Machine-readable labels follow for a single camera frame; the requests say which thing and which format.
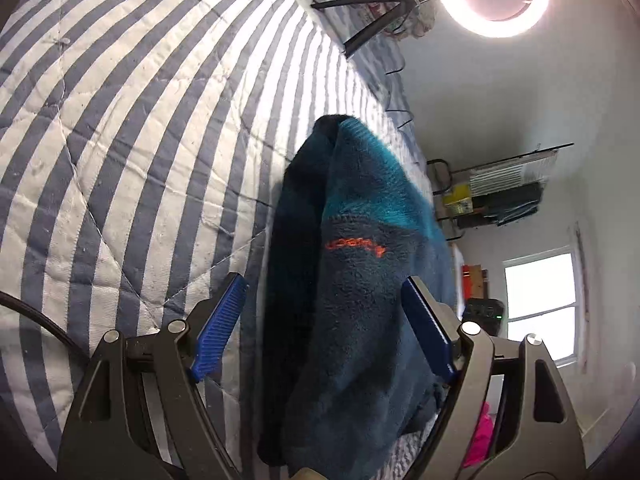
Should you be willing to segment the teal plaid fleece jacket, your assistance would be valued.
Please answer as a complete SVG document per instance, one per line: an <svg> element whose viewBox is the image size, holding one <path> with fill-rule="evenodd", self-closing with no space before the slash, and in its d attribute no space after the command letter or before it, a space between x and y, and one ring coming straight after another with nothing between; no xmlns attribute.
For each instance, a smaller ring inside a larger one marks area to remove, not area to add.
<svg viewBox="0 0 640 480"><path fill-rule="evenodd" d="M367 479L444 400L401 307L417 276L444 304L448 244L424 194L356 118L314 123L285 170L269 244L262 434L271 467Z"/></svg>

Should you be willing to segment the orange storage box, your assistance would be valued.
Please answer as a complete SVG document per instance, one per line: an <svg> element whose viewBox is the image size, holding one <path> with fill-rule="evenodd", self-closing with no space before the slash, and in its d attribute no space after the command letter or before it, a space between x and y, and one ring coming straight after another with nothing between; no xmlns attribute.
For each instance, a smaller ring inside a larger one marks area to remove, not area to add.
<svg viewBox="0 0 640 480"><path fill-rule="evenodd" d="M470 299L488 299L488 272L479 264L464 264L462 271L462 296L464 301Z"/></svg>

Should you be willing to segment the window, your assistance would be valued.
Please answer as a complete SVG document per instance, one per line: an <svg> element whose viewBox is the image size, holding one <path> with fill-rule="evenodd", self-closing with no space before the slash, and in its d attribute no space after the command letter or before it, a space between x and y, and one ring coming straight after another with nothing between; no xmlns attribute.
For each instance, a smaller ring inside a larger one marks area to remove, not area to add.
<svg viewBox="0 0 640 480"><path fill-rule="evenodd" d="M568 246L503 263L506 336L520 341L533 334L561 366L575 363L582 328L580 265Z"/></svg>

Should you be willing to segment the blue white striped quilt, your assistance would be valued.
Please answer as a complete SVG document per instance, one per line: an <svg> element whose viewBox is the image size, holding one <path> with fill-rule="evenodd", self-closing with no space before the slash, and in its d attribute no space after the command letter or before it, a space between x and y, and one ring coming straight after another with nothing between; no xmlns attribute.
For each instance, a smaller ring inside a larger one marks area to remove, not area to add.
<svg viewBox="0 0 640 480"><path fill-rule="evenodd" d="M272 212L326 114L364 122L423 192L390 116L392 52L347 61L299 0L20 0L1 32L1 287L92 350L146 335L230 271L250 284L201 385L247 479L256 454Z"/></svg>

